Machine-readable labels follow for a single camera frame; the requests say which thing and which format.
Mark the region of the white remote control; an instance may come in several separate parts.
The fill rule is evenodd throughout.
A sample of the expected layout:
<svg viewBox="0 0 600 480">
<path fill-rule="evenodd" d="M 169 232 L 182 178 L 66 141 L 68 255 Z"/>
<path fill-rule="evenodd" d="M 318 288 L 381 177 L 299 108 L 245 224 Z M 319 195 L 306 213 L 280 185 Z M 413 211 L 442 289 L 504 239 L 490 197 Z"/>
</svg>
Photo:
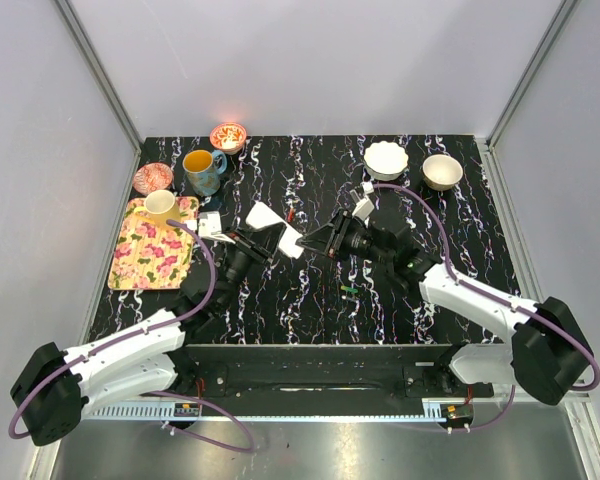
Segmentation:
<svg viewBox="0 0 600 480">
<path fill-rule="evenodd" d="M 302 235 L 267 204 L 256 202 L 246 217 L 246 224 L 256 231 L 272 230 L 277 249 L 291 259 L 299 259 L 304 248 L 297 244 Z"/>
</svg>

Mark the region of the green yellow battery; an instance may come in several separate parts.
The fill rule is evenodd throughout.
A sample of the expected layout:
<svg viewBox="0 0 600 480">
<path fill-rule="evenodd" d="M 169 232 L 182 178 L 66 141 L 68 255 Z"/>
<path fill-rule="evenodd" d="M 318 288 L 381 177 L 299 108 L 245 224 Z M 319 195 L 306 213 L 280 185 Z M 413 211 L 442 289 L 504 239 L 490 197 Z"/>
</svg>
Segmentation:
<svg viewBox="0 0 600 480">
<path fill-rule="evenodd" d="M 345 286 L 345 285 L 342 285 L 340 287 L 340 289 L 344 292 L 353 293 L 353 294 L 358 292 L 358 290 L 356 288 Z"/>
</svg>

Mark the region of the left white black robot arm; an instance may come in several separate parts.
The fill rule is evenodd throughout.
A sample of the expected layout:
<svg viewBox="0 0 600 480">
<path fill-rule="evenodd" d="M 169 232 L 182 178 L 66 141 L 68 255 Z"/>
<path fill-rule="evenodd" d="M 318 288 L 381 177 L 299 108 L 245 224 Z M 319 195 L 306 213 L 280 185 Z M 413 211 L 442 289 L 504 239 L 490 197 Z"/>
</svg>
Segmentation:
<svg viewBox="0 0 600 480">
<path fill-rule="evenodd" d="M 203 246 L 207 269 L 188 274 L 176 298 L 146 319 L 65 350 L 53 342 L 37 348 L 10 390 L 17 407 L 10 437 L 45 446 L 111 404 L 156 392 L 201 391 L 187 345 L 230 309 L 252 266 L 271 262 L 285 230 L 277 222 L 230 231 L 221 260 Z"/>
</svg>

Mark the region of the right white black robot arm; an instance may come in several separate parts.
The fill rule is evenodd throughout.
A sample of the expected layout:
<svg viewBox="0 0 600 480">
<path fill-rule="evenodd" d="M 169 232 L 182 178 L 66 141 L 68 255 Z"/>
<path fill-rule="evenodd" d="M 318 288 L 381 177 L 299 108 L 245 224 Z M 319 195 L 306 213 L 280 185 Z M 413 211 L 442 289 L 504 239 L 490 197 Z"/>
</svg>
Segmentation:
<svg viewBox="0 0 600 480">
<path fill-rule="evenodd" d="M 593 351 L 565 302 L 519 298 L 460 273 L 418 246 L 409 229 L 394 234 L 365 224 L 345 210 L 301 236 L 297 245 L 331 259 L 369 260 L 407 294 L 485 328 L 499 343 L 452 348 L 434 380 L 456 396 L 470 384 L 510 384 L 555 406 L 590 365 Z"/>
</svg>

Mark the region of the blue mug yellow inside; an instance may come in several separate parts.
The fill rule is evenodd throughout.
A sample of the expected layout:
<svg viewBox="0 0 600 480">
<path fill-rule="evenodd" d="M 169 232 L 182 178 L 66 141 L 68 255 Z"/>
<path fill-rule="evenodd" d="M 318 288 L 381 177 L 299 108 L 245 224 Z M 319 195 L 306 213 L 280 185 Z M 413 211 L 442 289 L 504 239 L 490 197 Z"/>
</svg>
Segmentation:
<svg viewBox="0 0 600 480">
<path fill-rule="evenodd" d="M 220 176 L 225 173 L 228 159 L 220 150 L 194 150 L 183 160 L 186 177 L 198 196 L 216 194 L 221 187 Z"/>
</svg>

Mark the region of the white scalloped bowl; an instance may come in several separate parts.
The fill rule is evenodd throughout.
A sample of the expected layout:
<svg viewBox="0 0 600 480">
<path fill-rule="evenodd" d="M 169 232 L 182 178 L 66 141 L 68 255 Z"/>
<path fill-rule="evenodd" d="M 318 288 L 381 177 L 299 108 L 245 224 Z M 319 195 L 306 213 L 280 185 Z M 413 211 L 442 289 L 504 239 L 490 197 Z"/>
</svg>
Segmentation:
<svg viewBox="0 0 600 480">
<path fill-rule="evenodd" d="M 371 144 L 363 155 L 367 172 L 375 180 L 393 181 L 408 168 L 409 156 L 397 143 L 381 141 Z"/>
</svg>

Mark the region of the red patterned small bowl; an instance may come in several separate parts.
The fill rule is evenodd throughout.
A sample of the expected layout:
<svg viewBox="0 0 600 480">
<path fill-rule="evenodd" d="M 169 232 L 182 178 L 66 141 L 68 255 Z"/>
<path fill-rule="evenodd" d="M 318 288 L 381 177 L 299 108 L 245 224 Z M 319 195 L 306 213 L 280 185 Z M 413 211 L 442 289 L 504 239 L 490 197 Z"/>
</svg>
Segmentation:
<svg viewBox="0 0 600 480">
<path fill-rule="evenodd" d="M 210 134 L 212 146 L 226 154 L 239 152 L 246 143 L 247 131 L 239 123 L 225 122 L 216 126 Z"/>
</svg>

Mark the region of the floral pink tray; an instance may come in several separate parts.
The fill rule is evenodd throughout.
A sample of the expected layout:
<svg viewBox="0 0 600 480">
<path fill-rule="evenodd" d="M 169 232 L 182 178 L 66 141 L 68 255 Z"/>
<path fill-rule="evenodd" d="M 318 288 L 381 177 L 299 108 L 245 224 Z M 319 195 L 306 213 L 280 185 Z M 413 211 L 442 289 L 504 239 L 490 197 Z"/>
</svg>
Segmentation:
<svg viewBox="0 0 600 480">
<path fill-rule="evenodd" d="M 107 285 L 112 290 L 173 290 L 188 274 L 193 238 L 176 228 L 160 228 L 128 202 L 116 241 Z"/>
</svg>

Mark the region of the red patterned saucer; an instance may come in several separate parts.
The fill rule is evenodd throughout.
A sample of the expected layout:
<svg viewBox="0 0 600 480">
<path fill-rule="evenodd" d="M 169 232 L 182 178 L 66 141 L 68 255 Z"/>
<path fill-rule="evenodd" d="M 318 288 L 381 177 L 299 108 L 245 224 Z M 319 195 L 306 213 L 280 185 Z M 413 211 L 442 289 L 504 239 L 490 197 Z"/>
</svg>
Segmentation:
<svg viewBox="0 0 600 480">
<path fill-rule="evenodd" d="M 137 193 L 147 196 L 157 190 L 168 190 L 173 178 L 173 171 L 168 165 L 160 162 L 149 163 L 134 174 L 132 187 Z"/>
</svg>

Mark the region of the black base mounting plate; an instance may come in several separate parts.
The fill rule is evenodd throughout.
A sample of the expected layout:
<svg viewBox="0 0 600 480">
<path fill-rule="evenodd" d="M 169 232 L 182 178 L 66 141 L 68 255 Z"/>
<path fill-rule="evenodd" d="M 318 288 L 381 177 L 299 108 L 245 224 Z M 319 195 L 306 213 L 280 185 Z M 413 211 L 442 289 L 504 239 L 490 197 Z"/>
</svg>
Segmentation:
<svg viewBox="0 0 600 480">
<path fill-rule="evenodd" d="M 180 390 L 200 380 L 209 396 L 238 391 L 379 390 L 399 396 L 494 396 L 448 366 L 451 345 L 187 345 L 168 356 Z"/>
</svg>

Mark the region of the beige round bowl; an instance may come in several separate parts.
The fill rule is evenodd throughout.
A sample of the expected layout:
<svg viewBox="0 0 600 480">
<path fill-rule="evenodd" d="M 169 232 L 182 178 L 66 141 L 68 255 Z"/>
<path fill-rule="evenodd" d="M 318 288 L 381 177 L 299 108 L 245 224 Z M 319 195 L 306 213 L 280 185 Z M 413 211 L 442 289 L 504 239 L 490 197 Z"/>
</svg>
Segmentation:
<svg viewBox="0 0 600 480">
<path fill-rule="evenodd" d="M 447 191 L 456 186 L 464 176 L 462 165 L 444 154 L 431 155 L 422 165 L 425 183 L 433 190 Z"/>
</svg>

